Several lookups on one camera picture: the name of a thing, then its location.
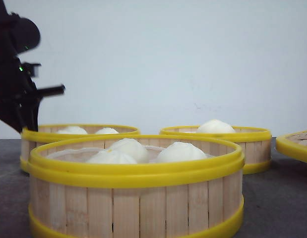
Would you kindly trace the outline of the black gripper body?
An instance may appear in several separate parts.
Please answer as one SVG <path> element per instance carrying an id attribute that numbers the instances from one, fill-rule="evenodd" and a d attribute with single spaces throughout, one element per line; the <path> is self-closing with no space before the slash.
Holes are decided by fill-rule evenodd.
<path id="1" fill-rule="evenodd" d="M 44 97 L 62 95 L 63 84 L 37 88 L 33 77 L 39 74 L 40 63 L 21 62 L 18 58 L 0 63 L 0 118 L 6 119 L 6 102 L 24 96 L 39 97 L 39 105 Z"/>

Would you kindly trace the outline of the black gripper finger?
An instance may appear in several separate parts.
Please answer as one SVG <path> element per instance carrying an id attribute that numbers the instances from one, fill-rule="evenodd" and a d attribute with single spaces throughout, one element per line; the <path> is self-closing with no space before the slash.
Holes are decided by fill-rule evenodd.
<path id="1" fill-rule="evenodd" d="M 23 128 L 38 131 L 39 97 L 24 96 L 19 99 L 9 99 L 6 102 L 6 119 L 4 122 L 17 132 Z"/>

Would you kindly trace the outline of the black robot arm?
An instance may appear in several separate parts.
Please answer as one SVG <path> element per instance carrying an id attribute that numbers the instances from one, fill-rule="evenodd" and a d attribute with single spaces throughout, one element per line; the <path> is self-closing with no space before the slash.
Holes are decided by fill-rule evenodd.
<path id="1" fill-rule="evenodd" d="M 38 89 L 32 78 L 40 64 L 20 61 L 18 55 L 36 48 L 40 40 L 35 23 L 8 13 L 0 0 L 0 120 L 19 133 L 38 131 L 40 102 L 65 90 L 64 85 Z"/>

